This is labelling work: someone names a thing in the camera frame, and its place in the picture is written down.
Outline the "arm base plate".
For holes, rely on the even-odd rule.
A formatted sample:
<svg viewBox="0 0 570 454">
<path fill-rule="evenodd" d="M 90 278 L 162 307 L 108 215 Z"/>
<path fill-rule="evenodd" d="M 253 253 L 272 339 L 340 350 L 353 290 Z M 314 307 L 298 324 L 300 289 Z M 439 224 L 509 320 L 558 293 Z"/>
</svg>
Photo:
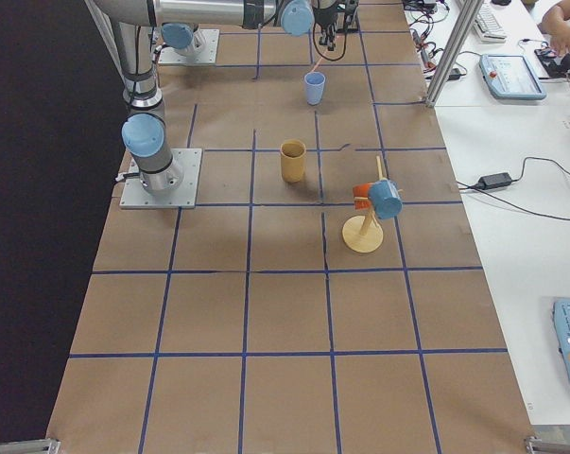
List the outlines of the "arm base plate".
<svg viewBox="0 0 570 454">
<path fill-rule="evenodd" d="M 167 39 L 158 63 L 162 66 L 207 66 L 216 64 L 218 29 L 198 28 L 185 31 L 184 39 Z"/>
<path fill-rule="evenodd" d="M 197 201 L 201 148 L 173 148 L 172 162 L 161 173 L 139 169 L 131 159 L 119 206 L 123 209 L 194 209 Z"/>
</svg>

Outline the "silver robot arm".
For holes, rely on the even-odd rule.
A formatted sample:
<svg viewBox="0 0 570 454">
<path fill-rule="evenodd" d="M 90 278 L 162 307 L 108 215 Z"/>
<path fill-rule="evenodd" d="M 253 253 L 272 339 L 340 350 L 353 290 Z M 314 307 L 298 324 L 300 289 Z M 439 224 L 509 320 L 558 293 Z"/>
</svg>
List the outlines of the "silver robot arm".
<svg viewBox="0 0 570 454">
<path fill-rule="evenodd" d="M 186 54 L 199 49 L 199 25 L 239 26 L 255 30 L 268 24 L 301 36 L 320 27 L 320 44 L 335 48 L 336 1 L 90 1 L 90 11 L 103 15 L 124 81 L 128 118 L 121 133 L 139 168 L 142 188 L 151 195 L 178 187 L 184 167 L 167 144 L 163 94 L 159 87 L 153 38 Z"/>
<path fill-rule="evenodd" d="M 176 53 L 184 56 L 196 55 L 205 46 L 205 39 L 201 37 L 197 24 L 163 23 L 161 36 L 164 45 L 173 48 Z"/>
</svg>

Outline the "person hand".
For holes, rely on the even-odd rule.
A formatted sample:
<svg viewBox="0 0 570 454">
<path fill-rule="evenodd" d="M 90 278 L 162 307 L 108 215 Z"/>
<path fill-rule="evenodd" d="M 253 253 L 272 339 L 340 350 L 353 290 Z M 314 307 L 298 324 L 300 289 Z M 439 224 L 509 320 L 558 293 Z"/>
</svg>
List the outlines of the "person hand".
<svg viewBox="0 0 570 454">
<path fill-rule="evenodd" d="M 559 56 L 570 54 L 570 1 L 551 7 L 543 16 L 540 29 L 550 36 L 550 47 Z"/>
</svg>

